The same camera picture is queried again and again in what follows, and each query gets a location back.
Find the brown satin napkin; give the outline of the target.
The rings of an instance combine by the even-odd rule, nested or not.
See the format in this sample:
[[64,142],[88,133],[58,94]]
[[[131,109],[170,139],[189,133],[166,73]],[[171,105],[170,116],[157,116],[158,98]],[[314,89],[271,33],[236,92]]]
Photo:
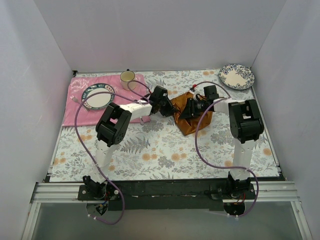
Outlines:
[[[192,117],[188,119],[182,119],[180,118],[180,115],[182,114],[183,110],[185,109],[187,105],[187,100],[189,98],[194,98],[194,94],[191,92],[183,93],[173,99],[171,99],[172,105],[176,108],[177,112],[174,113],[174,121],[176,126],[180,129],[180,131],[183,133],[184,136],[193,134],[196,132],[196,128],[198,126],[198,123],[200,121],[200,118],[203,113],[201,113],[197,117]],[[206,115],[203,117],[202,122],[199,126],[198,130],[202,130],[209,126],[212,121],[212,111],[208,111]]]

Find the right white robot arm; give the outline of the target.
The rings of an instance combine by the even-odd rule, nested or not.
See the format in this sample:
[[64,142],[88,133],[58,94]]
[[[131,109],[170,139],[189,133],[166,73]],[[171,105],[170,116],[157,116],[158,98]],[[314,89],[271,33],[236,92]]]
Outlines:
[[234,100],[230,95],[220,97],[217,85],[204,87],[204,96],[188,98],[180,119],[201,121],[208,112],[223,113],[229,117],[229,127],[234,142],[232,166],[228,166],[227,179],[210,187],[209,193],[216,199],[228,195],[237,199],[252,191],[250,169],[253,148],[264,132],[264,124],[256,100]]

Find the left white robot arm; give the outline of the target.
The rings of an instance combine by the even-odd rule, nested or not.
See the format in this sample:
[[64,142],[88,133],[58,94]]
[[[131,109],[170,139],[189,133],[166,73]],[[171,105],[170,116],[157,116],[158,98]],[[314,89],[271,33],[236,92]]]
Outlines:
[[98,149],[92,155],[83,141],[82,146],[94,163],[94,171],[82,177],[86,192],[95,200],[103,199],[107,194],[107,185],[111,185],[118,194],[121,190],[111,182],[103,169],[110,164],[111,158],[118,145],[124,138],[129,123],[156,113],[164,117],[173,116],[178,110],[168,98],[167,89],[156,86],[154,91],[142,95],[139,100],[130,100],[128,104],[110,103],[98,120],[95,131],[97,133]]

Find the cream enamel mug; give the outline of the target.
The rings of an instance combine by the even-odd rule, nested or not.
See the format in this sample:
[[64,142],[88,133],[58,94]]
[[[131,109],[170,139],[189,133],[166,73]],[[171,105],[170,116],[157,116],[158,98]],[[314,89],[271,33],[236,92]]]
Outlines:
[[120,74],[120,84],[126,91],[134,90],[136,88],[137,83],[134,81],[135,79],[135,73],[129,69]]

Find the blue floral plate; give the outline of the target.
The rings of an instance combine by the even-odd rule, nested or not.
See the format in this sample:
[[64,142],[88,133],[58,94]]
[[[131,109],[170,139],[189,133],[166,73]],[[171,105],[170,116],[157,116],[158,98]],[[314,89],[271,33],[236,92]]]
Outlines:
[[223,84],[235,90],[246,90],[255,82],[255,76],[249,67],[235,63],[223,66],[218,76]]

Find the green rimmed white plate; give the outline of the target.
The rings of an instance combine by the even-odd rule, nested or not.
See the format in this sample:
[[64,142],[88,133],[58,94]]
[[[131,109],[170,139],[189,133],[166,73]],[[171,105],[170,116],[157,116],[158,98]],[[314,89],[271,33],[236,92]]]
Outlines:
[[88,110],[102,110],[113,102],[115,90],[106,83],[96,83],[87,87],[81,96],[84,107]]

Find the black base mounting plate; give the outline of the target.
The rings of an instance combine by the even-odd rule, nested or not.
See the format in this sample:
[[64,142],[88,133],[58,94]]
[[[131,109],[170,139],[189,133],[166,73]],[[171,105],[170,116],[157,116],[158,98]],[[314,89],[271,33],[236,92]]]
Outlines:
[[182,180],[121,180],[113,185],[85,176],[77,199],[97,202],[109,211],[209,209],[223,211],[223,201],[253,200],[254,186],[232,189],[226,178]]

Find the metal fork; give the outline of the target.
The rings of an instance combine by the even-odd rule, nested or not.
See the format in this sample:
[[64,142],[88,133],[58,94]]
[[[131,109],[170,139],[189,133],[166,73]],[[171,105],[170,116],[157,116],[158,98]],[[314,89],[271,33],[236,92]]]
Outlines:
[[[78,105],[81,104],[81,102],[80,102],[76,97],[74,97],[73,95],[71,95],[69,98],[70,98],[73,102],[77,103]],[[84,105],[82,105],[81,108],[82,108],[83,110],[87,111],[87,112],[90,111],[90,110],[87,109]]]

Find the aluminium frame rail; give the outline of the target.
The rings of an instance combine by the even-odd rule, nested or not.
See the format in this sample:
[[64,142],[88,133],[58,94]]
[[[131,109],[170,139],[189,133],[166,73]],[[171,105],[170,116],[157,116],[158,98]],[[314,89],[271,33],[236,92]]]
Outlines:
[[22,240],[31,240],[42,204],[78,203],[80,182],[36,183],[22,233]]

